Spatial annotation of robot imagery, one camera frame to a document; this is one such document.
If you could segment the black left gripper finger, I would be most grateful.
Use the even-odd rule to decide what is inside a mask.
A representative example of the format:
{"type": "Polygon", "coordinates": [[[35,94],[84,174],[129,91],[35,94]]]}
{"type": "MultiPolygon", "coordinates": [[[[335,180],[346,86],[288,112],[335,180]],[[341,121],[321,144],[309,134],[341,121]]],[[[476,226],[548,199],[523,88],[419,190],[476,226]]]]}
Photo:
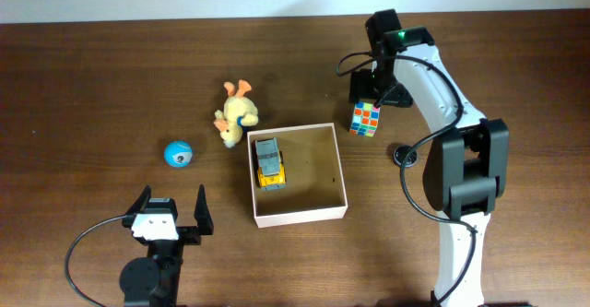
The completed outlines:
{"type": "Polygon", "coordinates": [[[150,198],[151,198],[151,187],[149,185],[146,185],[145,188],[143,189],[142,193],[140,194],[140,196],[137,198],[137,200],[125,212],[125,215],[132,216],[136,213],[141,212],[145,208],[145,206],[150,198]]]}
{"type": "Polygon", "coordinates": [[[213,235],[214,223],[207,205],[205,186],[199,185],[195,202],[194,218],[200,235],[213,235]]]}

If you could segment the multicoloured puzzle cube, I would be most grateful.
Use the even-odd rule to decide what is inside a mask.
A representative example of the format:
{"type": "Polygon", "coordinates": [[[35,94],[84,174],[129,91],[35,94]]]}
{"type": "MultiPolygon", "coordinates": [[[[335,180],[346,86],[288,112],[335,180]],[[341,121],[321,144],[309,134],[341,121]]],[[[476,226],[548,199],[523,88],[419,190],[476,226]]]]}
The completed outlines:
{"type": "Polygon", "coordinates": [[[380,118],[380,109],[369,102],[358,102],[353,107],[349,132],[352,135],[373,137],[380,118]]]}

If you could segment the black round ridged disc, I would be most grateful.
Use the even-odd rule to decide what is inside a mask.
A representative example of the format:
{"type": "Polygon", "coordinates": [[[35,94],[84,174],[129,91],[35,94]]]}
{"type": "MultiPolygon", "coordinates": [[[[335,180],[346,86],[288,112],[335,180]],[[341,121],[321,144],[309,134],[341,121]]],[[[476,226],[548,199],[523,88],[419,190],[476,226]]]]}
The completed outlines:
{"type": "Polygon", "coordinates": [[[393,154],[393,161],[396,166],[402,166],[402,160],[405,161],[407,167],[412,167],[418,161],[419,156],[416,151],[411,151],[411,146],[401,145],[397,147],[393,154]]]}

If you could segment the yellow grey toy truck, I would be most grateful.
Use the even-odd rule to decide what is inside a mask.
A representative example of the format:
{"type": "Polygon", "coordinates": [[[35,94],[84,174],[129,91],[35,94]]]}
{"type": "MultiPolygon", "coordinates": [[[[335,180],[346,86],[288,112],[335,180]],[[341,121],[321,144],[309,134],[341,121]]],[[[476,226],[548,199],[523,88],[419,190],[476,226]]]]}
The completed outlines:
{"type": "Polygon", "coordinates": [[[275,137],[254,142],[257,159],[257,178],[264,191],[282,189],[286,186],[286,172],[282,152],[275,137]]]}

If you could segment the pink box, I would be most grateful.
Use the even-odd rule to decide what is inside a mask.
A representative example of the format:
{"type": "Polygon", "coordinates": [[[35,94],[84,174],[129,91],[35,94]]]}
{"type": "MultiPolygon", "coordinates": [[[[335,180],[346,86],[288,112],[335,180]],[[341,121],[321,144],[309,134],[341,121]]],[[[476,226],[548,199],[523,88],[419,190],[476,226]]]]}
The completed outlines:
{"type": "Polygon", "coordinates": [[[280,127],[247,134],[254,220],[259,228],[343,218],[347,192],[332,123],[280,127]],[[264,190],[258,182],[255,143],[275,138],[286,186],[264,190]]]}

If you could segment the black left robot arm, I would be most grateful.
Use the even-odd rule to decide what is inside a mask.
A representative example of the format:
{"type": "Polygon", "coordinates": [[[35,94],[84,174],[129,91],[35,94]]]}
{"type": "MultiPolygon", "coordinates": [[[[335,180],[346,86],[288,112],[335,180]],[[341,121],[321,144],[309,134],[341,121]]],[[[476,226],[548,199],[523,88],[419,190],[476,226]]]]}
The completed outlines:
{"type": "Polygon", "coordinates": [[[199,186],[194,226],[178,226],[178,210],[172,198],[154,198],[146,186],[124,213],[122,225],[147,247],[147,255],[129,261],[119,277],[125,306],[175,306],[183,265],[183,249],[199,245],[214,233],[206,198],[199,186]]]}

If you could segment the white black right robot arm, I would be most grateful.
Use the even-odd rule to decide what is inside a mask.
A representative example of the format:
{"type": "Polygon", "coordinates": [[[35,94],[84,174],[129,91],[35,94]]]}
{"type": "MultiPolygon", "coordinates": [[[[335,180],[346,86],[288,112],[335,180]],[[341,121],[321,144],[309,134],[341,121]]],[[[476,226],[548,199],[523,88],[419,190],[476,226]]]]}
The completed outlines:
{"type": "Polygon", "coordinates": [[[397,13],[374,13],[365,23],[371,49],[367,61],[347,71],[349,101],[355,112],[350,133],[371,136],[384,105],[416,105],[429,134],[396,149],[401,172],[413,154],[431,146],[422,174],[432,212],[417,211],[438,223],[440,262],[431,291],[433,306],[481,306],[483,242],[490,214],[503,195],[509,129],[490,120],[461,92],[443,65],[424,27],[403,28],[397,13]]]}

